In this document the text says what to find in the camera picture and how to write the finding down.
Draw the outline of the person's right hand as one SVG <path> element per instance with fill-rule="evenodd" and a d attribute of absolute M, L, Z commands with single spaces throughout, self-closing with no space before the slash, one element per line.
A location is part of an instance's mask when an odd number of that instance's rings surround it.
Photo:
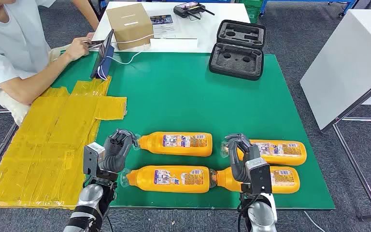
<path fill-rule="evenodd" d="M 64 55 L 67 57 L 69 62 L 75 61 L 82 56 L 89 54 L 88 45 L 91 39 L 89 37 L 78 37 L 73 39 L 70 46 L 66 49 Z"/>

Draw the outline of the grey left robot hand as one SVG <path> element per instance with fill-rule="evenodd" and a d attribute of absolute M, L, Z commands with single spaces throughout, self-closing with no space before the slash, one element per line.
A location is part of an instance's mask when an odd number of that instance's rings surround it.
<path fill-rule="evenodd" d="M 122 171 L 125 167 L 126 157 L 133 146 L 139 146 L 135 134 L 129 130 L 117 129 L 105 140 L 105 157 L 99 167 L 114 173 Z"/>

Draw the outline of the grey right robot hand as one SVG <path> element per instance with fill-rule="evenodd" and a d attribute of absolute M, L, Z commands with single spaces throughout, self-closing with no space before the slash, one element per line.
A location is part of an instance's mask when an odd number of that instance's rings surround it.
<path fill-rule="evenodd" d="M 250 183 L 250 173 L 245 163 L 254 159 L 254 146 L 242 133 L 232 133 L 225 137 L 233 178 L 242 183 Z"/>

